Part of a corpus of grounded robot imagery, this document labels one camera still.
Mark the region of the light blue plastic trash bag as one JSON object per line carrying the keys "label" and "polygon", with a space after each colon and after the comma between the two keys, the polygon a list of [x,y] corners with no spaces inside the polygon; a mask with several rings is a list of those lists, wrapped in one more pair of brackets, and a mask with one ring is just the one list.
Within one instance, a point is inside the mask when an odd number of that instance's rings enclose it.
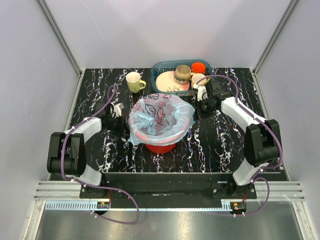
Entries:
{"label": "light blue plastic trash bag", "polygon": [[154,93],[140,98],[128,115],[132,145],[167,146],[182,140],[195,123],[195,108],[173,94]]}

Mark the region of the red mesh trash bin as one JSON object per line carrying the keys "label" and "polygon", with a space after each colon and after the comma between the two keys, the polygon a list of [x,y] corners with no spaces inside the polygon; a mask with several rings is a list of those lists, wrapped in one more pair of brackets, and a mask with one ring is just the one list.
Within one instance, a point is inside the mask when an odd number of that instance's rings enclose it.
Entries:
{"label": "red mesh trash bin", "polygon": [[167,145],[154,145],[145,143],[144,146],[152,153],[165,154],[173,150],[176,147],[176,143]]}

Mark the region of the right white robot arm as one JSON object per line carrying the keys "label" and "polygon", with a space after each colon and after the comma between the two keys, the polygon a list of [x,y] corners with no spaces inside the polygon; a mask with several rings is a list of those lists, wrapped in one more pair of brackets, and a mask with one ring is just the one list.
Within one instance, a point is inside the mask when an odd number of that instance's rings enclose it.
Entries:
{"label": "right white robot arm", "polygon": [[239,198],[245,186],[252,183],[258,172],[275,169],[282,164],[283,149],[279,123],[267,120],[246,107],[235,93],[222,91],[220,83],[210,81],[207,85],[195,86],[195,106],[200,119],[220,111],[230,117],[244,133],[244,160],[227,185],[228,195]]}

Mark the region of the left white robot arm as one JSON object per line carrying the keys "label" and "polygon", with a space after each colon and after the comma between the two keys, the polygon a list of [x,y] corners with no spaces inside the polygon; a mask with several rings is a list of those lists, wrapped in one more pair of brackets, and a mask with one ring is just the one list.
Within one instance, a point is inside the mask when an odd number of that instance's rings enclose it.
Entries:
{"label": "left white robot arm", "polygon": [[108,186],[103,182],[102,174],[87,164],[86,143],[102,130],[123,133],[125,119],[122,103],[96,105],[94,117],[86,117],[81,125],[64,132],[54,132],[50,136],[47,171],[52,175],[61,175],[63,159],[64,175],[67,179],[78,180],[90,185],[90,192],[97,198],[108,193]]}

